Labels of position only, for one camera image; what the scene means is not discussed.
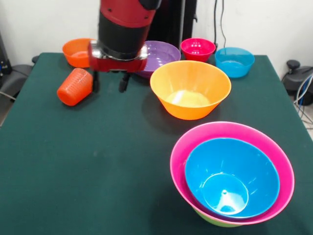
purple bowl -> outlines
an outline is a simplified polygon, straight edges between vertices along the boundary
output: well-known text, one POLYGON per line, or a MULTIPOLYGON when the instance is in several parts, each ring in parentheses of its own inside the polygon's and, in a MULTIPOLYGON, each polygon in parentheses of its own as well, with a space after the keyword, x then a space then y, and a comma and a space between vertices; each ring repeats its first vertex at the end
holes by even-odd
POLYGON ((159 41, 146 41, 148 61, 144 71, 137 72, 139 76, 150 79, 152 73, 170 62, 180 60, 180 51, 172 44, 159 41))

cable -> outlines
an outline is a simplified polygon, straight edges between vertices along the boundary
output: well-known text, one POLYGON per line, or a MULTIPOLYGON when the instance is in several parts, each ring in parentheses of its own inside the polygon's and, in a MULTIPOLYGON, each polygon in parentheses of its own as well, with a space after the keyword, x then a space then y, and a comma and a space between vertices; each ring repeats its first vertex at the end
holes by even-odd
POLYGON ((303 115, 304 115, 310 122, 305 121, 305 120, 302 120, 302 121, 303 121, 303 122, 306 122, 306 123, 308 123, 308 124, 312 124, 312 125, 313 125, 313 120, 312 120, 306 113, 303 113, 303 115))
POLYGON ((226 37, 225 37, 225 34, 224 34, 224 31, 223 31, 223 15, 224 15, 224 0, 222 0, 222 14, 221 14, 221 31, 222 31, 222 35, 224 37, 224 48, 226 46, 226 37))
MULTIPOLYGON (((304 87, 303 87, 304 90, 307 88, 307 85, 308 85, 308 81, 306 81, 305 84, 304 84, 304 87)), ((300 99, 300 104, 299 104, 298 113, 299 113, 300 110, 301 110, 301 106, 302 106, 302 103, 303 103, 303 99, 304 99, 304 97, 302 97, 302 98, 300 99)))
POLYGON ((215 0, 215 4, 214 4, 214 44, 216 45, 216 8, 217 8, 217 0, 215 0))
POLYGON ((305 95, 305 93, 308 91, 311 83, 312 83, 312 80, 313 80, 313 74, 310 74, 300 85, 299 89, 298 89, 298 92, 297 92, 297 95, 296 95, 296 100, 293 102, 294 104, 295 103, 298 103, 298 101, 305 95), (302 87, 303 85, 309 80, 309 83, 307 84, 307 87, 306 89, 304 90, 304 92, 300 95, 300 92, 302 90, 302 87))
POLYGON ((18 71, 18 70, 15 70, 15 69, 12 69, 12 71, 18 72, 18 73, 20 73, 20 74, 22 74, 22 75, 28 77, 28 75, 27 75, 26 73, 23 73, 23 72, 21 72, 21 71, 18 71))
POLYGON ((6 96, 6 97, 8 97, 8 98, 10 98, 10 99, 12 99, 12 100, 16 100, 13 96, 10 96, 9 94, 6 94, 6 93, 4 93, 4 92, 0 92, 0 94, 1 94, 1 95, 4 95, 4 96, 6 96))

plastic cup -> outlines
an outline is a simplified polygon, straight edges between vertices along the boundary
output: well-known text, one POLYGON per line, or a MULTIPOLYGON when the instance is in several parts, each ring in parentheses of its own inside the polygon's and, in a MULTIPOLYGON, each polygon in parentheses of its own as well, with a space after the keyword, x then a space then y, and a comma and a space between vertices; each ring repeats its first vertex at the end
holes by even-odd
POLYGON ((76 68, 59 87, 57 95, 68 106, 74 106, 92 92, 92 75, 76 68))

plastic bowl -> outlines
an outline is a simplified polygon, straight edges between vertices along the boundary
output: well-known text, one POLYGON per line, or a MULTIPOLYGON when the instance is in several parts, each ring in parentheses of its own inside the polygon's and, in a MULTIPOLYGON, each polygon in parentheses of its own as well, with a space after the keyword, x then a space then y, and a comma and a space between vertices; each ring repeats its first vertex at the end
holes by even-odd
POLYGON ((158 68, 150 85, 165 109, 184 120, 208 115, 230 93, 227 75, 215 66, 197 61, 176 61, 158 68))
POLYGON ((180 60, 181 58, 180 51, 172 44, 159 41, 146 41, 146 45, 148 47, 147 65, 144 71, 137 73, 144 78, 149 79, 152 73, 162 65, 180 60))
POLYGON ((180 48, 187 60, 206 62, 216 46, 213 42, 203 38, 188 38, 180 44, 180 48))
POLYGON ((223 70, 230 78, 246 76, 254 63, 254 56, 247 50, 226 47, 215 53, 216 67, 223 70))
POLYGON ((88 46, 90 38, 74 39, 64 44, 63 54, 68 63, 76 68, 89 68, 88 46))
POLYGON ((170 169, 173 182, 181 196, 206 221, 221 227, 237 227, 257 224, 278 215, 291 200, 294 190, 294 173, 290 161, 284 151, 270 137, 262 132, 233 122, 211 122, 197 126, 186 132, 175 144, 170 169), (263 151, 273 162, 280 180, 280 190, 276 202, 265 213, 240 221, 224 219, 206 212, 190 192, 185 179, 185 162, 191 151, 200 143, 215 138, 234 138, 248 142, 263 151))
POLYGON ((231 138, 199 144, 185 167, 194 197, 210 211, 246 219, 267 211, 279 192, 278 173, 271 160, 253 145, 231 138))

light blue bowl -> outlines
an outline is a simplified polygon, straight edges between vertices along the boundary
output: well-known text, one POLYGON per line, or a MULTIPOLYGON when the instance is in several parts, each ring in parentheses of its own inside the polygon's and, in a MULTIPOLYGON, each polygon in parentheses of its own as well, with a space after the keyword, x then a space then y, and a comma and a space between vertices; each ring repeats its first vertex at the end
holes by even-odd
POLYGON ((247 50, 225 47, 215 53, 216 67, 230 78, 246 76, 254 63, 254 56, 247 50))
POLYGON ((188 157, 185 176, 200 204, 233 219, 267 211, 280 187, 275 166, 261 150, 229 138, 198 145, 188 157))

